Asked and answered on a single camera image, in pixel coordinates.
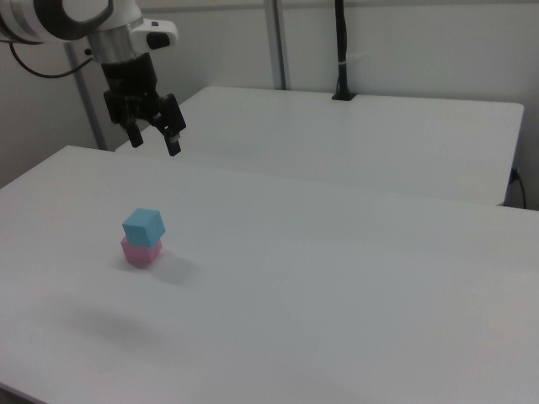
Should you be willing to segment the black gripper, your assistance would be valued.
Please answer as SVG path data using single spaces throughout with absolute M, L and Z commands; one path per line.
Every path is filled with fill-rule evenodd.
M 135 59 L 103 64 L 109 89 L 104 99 L 113 123 L 125 129 L 133 148 L 144 142 L 137 120 L 145 120 L 163 136 L 168 154 L 181 152 L 180 132 L 186 128 L 184 116 L 173 94 L 157 92 L 157 74 L 149 53 Z

